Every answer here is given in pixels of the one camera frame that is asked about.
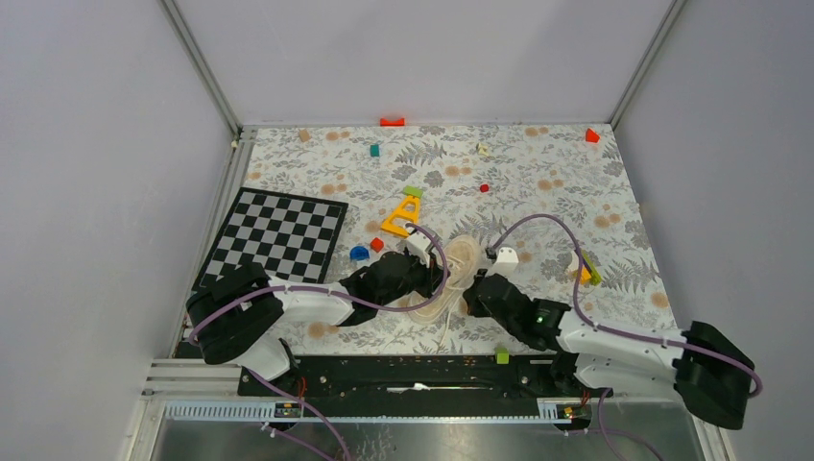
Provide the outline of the beige sneaker with laces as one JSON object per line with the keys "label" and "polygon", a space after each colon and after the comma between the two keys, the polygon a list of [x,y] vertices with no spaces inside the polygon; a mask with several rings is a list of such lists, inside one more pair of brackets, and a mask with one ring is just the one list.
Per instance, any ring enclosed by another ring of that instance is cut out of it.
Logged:
{"label": "beige sneaker with laces", "polygon": [[463,293],[474,282],[474,276],[481,265],[481,249],[477,240],[469,235],[460,235],[451,240],[443,249],[449,275],[441,295],[421,309],[407,313],[414,323],[430,326],[444,316],[442,336],[437,343],[440,352],[446,341],[451,317],[463,299]]}

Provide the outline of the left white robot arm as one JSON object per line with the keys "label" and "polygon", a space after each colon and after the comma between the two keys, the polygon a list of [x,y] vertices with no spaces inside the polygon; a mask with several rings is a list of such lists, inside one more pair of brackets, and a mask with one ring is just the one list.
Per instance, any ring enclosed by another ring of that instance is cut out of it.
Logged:
{"label": "left white robot arm", "polygon": [[186,303],[193,324],[187,340],[205,363],[237,364],[260,376],[277,395],[292,391],[298,370],[288,344],[268,332],[278,324],[324,323],[355,327],[395,301],[419,294],[437,299],[449,276],[443,256],[387,252],[350,276],[327,284],[293,284],[269,276],[258,263],[228,273]]}

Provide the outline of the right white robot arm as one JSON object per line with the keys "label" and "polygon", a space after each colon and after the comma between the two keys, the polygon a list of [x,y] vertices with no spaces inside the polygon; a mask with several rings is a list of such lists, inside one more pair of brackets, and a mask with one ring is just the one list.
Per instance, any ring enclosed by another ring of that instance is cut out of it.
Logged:
{"label": "right white robot arm", "polygon": [[756,388],[754,362],[710,324],[695,321],[687,330],[601,324],[566,303],[531,298],[486,271],[463,298],[469,315],[493,319],[532,350],[553,352],[550,380],[560,394],[610,389],[678,402],[725,429],[744,425]]}

